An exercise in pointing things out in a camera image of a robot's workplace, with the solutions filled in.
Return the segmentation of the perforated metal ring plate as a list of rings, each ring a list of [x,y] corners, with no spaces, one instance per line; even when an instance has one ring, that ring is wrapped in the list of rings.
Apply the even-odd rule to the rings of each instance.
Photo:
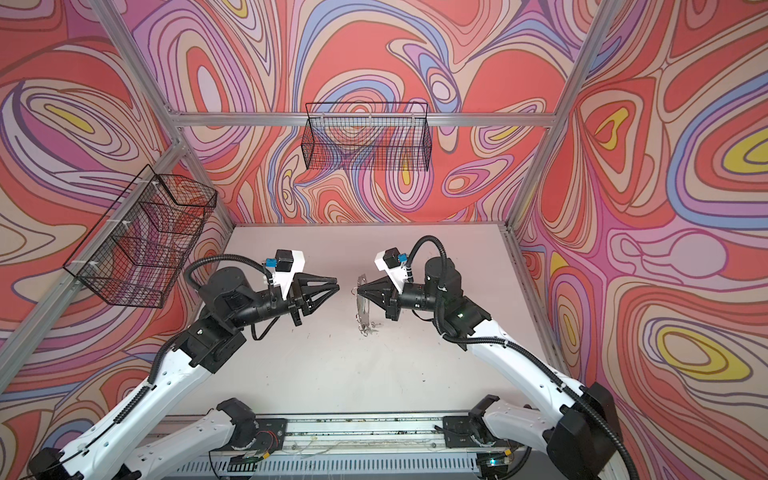
[[[357,287],[364,283],[367,283],[367,277],[365,274],[362,274],[358,277],[357,285],[355,288],[356,308],[357,308],[356,318],[357,318],[358,327],[360,325],[370,324],[369,301],[357,295]]]

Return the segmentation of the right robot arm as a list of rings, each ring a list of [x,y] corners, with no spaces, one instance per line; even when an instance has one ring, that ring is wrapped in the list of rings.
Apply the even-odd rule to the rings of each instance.
[[[462,276],[437,237],[419,238],[409,253],[381,251],[375,265],[383,277],[358,286],[358,296],[392,321],[405,310],[429,313],[428,323],[444,341],[493,367],[532,401],[526,409],[487,395],[467,415],[471,438],[543,452],[568,479],[597,479],[614,458],[623,463],[625,478],[639,478],[608,390],[585,386],[514,340],[464,293]]]

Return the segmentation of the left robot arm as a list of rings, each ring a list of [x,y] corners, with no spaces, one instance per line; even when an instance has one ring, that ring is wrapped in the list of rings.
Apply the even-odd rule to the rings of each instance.
[[[229,399],[202,420],[154,445],[140,443],[186,395],[218,372],[245,344],[245,328],[295,325],[340,289],[334,277],[309,274],[298,250],[277,250],[264,263],[237,254],[192,262],[185,281],[203,302],[198,319],[158,350],[131,394],[62,449],[43,448],[31,479],[161,479],[204,451],[249,449],[260,429],[254,413]]]

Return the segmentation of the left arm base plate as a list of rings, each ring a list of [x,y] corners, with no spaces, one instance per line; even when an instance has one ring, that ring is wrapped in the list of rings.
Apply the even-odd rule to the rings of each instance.
[[[274,453],[282,449],[287,433],[286,418],[256,418],[246,430],[244,450]]]

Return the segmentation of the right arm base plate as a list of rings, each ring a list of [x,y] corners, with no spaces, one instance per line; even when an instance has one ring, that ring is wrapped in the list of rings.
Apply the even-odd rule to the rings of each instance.
[[[492,447],[497,443],[485,425],[469,415],[444,416],[440,431],[448,448]]]

